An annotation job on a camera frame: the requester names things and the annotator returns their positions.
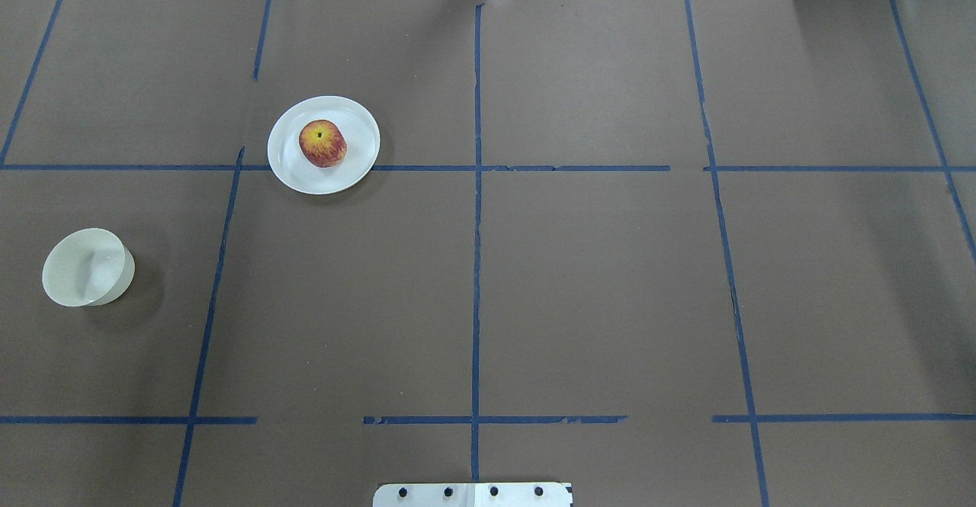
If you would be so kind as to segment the red yellow apple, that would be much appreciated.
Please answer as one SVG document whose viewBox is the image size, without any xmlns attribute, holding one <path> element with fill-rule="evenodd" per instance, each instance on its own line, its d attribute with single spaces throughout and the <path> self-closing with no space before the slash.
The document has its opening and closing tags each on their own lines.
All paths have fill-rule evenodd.
<svg viewBox="0 0 976 507">
<path fill-rule="evenodd" d="M 338 166 L 348 149 L 338 125 L 329 119 L 308 122 L 300 129 L 297 142 L 306 160 L 317 168 Z"/>
</svg>

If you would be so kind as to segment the pale green bowl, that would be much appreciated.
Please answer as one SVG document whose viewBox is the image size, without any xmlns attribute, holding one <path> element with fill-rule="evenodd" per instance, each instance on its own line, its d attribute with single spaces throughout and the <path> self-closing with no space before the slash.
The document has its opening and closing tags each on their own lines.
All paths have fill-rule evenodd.
<svg viewBox="0 0 976 507">
<path fill-rule="evenodd" d="M 128 289 L 135 267 L 133 254 L 115 233 L 81 229 L 52 248 L 42 268 L 42 286 L 60 306 L 101 306 Z"/>
</svg>

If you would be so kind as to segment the white round plate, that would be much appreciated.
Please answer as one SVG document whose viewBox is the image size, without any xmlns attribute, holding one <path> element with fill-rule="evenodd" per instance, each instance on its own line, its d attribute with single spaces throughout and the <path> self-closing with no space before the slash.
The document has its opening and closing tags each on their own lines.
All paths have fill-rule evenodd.
<svg viewBox="0 0 976 507">
<path fill-rule="evenodd" d="M 346 157 L 338 166 L 317 168 L 300 150 L 300 129 L 316 119 L 329 119 L 345 137 Z M 380 152 L 380 129 L 375 117 L 350 98 L 323 95 L 307 98 L 285 111 L 268 137 L 266 156 L 282 183 L 304 194 L 334 194 L 355 186 L 368 174 Z"/>
</svg>

